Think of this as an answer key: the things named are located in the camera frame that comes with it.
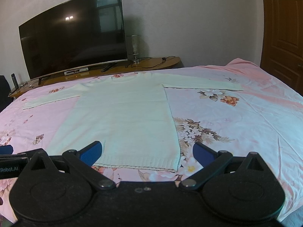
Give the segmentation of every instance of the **door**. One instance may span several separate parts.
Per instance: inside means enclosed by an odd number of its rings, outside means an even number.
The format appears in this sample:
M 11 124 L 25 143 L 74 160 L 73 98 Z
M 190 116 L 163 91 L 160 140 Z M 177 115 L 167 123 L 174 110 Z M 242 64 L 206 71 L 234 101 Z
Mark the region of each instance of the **door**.
M 303 95 L 303 0 L 263 0 L 261 68 Z

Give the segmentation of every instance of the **white sweater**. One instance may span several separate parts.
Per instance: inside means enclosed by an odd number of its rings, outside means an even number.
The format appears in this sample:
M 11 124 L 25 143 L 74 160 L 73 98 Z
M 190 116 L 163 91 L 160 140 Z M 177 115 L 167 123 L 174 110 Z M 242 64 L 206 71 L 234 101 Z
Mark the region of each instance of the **white sweater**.
M 100 141 L 99 166 L 175 172 L 180 147 L 164 88 L 242 90 L 230 82 L 147 72 L 80 83 L 23 109 L 80 96 L 47 147 L 49 155 Z

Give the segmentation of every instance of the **wooden table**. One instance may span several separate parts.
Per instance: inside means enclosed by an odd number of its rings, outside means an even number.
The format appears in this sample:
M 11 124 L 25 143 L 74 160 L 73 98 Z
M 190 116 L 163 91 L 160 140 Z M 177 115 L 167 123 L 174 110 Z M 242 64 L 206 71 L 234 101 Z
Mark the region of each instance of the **wooden table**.
M 18 91 L 14 91 L 13 93 L 9 94 L 9 97 L 15 97 L 18 98 L 25 92 L 35 89 L 41 86 L 51 85 L 58 82 L 66 82 L 66 81 L 72 81 L 76 79 L 82 79 L 82 78 L 90 78 L 90 77 L 96 77 L 96 76 L 104 76 L 104 75 L 113 75 L 113 74 L 119 74 L 119 73 L 126 73 L 126 72 L 141 72 L 141 71 L 150 71 L 150 70 L 158 70 L 158 69 L 169 69 L 173 68 L 174 66 L 182 65 L 180 57 L 175 58 L 168 58 L 166 61 L 162 63 L 162 58 L 151 58 L 140 61 L 138 65 L 130 65 L 128 67 L 125 67 L 127 63 L 119 63 L 112 69 L 101 72 L 102 69 L 104 69 L 107 65 L 104 66 L 98 66 L 100 69 L 92 69 L 87 72 L 80 72 L 76 74 L 72 74 L 69 76 L 63 75 L 63 73 L 54 74 L 50 76 L 48 79 L 42 80 L 41 84 L 38 85 L 38 79 L 28 81 L 28 84 L 24 87 L 21 87 Z

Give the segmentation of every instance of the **tv screen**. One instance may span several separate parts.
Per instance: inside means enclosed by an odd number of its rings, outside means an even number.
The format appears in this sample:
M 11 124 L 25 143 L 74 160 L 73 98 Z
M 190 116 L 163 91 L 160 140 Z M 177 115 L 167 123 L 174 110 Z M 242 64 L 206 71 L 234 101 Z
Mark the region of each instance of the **tv screen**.
M 70 0 L 19 26 L 30 79 L 127 59 L 121 0 Z

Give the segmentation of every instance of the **textured wallpaper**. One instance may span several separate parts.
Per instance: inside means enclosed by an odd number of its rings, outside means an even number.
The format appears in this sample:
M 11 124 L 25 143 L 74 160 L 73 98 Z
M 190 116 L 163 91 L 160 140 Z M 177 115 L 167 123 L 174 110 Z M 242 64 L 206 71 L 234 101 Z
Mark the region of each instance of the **textured wallpaper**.
M 29 79 L 18 26 L 68 0 L 0 0 L 0 74 Z M 256 0 L 122 0 L 126 34 L 141 34 L 144 56 L 180 56 L 185 66 L 253 61 Z

